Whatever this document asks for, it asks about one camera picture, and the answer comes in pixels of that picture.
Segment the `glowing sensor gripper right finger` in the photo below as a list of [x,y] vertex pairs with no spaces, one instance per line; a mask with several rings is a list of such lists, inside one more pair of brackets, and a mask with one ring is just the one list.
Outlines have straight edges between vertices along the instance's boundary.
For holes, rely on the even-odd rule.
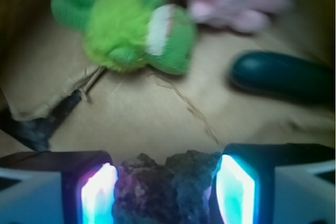
[[213,223],[335,223],[335,149],[229,144],[212,188]]

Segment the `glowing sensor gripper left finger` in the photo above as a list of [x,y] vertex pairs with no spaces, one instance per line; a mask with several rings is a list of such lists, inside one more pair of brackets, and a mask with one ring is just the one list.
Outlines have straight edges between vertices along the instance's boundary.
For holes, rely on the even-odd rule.
[[1,223],[115,223],[118,172],[106,151],[1,158]]

